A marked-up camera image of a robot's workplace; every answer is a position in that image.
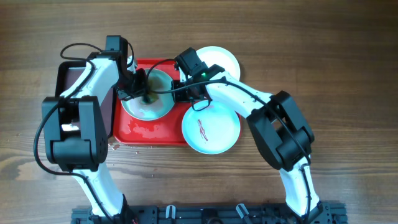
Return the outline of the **light blue plate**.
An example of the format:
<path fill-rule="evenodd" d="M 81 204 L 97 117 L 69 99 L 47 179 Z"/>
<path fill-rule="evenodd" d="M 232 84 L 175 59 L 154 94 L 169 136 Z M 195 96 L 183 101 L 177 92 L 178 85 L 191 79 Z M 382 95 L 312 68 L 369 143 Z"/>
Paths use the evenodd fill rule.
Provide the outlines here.
<path fill-rule="evenodd" d="M 239 115 L 218 101 L 200 101 L 182 119 L 187 144 L 202 154 L 221 154 L 235 145 L 241 135 Z"/>
<path fill-rule="evenodd" d="M 171 90 L 173 79 L 165 72 L 153 69 L 149 75 L 149 87 L 154 91 Z M 157 94 L 159 99 L 149 105 L 141 103 L 142 96 L 128 101 L 122 101 L 122 106 L 133 118 L 142 121 L 153 121 L 165 116 L 173 107 L 174 99 L 171 93 Z"/>

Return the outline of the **green scrubbing sponge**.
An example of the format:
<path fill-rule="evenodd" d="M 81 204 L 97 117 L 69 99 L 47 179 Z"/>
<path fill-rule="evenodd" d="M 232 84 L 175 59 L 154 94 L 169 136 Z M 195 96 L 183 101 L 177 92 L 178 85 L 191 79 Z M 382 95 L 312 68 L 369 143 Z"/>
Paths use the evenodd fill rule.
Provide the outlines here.
<path fill-rule="evenodd" d="M 142 97 L 141 103 L 143 105 L 149 105 L 156 102 L 159 99 L 156 93 L 148 93 Z"/>

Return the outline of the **white plate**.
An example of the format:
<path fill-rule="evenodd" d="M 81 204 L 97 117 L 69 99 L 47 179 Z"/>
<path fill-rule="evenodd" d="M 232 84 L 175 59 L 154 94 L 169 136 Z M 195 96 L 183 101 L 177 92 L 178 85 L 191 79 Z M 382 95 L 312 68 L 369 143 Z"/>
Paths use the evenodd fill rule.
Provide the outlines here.
<path fill-rule="evenodd" d="M 233 78 L 240 80 L 241 68 L 236 57 L 228 50 L 218 46 L 207 46 L 196 51 L 201 61 L 208 67 L 216 64 L 223 67 Z"/>

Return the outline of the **light blue plate front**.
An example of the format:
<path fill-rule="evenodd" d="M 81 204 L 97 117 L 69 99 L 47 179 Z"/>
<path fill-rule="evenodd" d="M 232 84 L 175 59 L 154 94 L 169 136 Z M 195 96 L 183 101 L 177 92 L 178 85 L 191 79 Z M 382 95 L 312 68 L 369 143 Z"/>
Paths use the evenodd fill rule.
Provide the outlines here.
<path fill-rule="evenodd" d="M 221 154 L 235 145 L 241 135 L 239 115 L 218 101 L 200 101 L 182 119 L 187 144 L 202 154 Z"/>

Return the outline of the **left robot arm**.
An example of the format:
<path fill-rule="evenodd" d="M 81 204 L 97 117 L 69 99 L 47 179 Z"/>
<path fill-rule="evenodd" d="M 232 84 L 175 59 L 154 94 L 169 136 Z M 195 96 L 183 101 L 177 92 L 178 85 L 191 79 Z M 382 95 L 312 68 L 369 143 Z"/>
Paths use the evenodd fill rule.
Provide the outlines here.
<path fill-rule="evenodd" d="M 148 100 L 145 71 L 134 64 L 132 45 L 109 35 L 105 48 L 81 58 L 85 70 L 59 96 L 42 102 L 42 122 L 34 139 L 34 157 L 52 175 L 72 176 L 91 203 L 93 223 L 135 223 L 134 212 L 116 187 L 105 163 L 108 134 L 100 106 L 114 89 L 121 100 Z"/>

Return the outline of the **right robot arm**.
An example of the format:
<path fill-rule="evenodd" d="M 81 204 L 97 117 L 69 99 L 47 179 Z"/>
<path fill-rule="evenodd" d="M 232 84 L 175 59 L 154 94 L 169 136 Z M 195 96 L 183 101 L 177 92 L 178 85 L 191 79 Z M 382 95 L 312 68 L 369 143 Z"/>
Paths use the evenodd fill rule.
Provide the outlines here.
<path fill-rule="evenodd" d="M 191 47 L 174 60 L 185 81 L 173 90 L 191 100 L 219 101 L 241 115 L 260 155 L 279 171 L 287 206 L 303 223 L 311 223 L 320 203 L 310 174 L 315 136 L 292 96 L 285 91 L 273 95 L 253 89 L 223 67 L 207 66 Z"/>

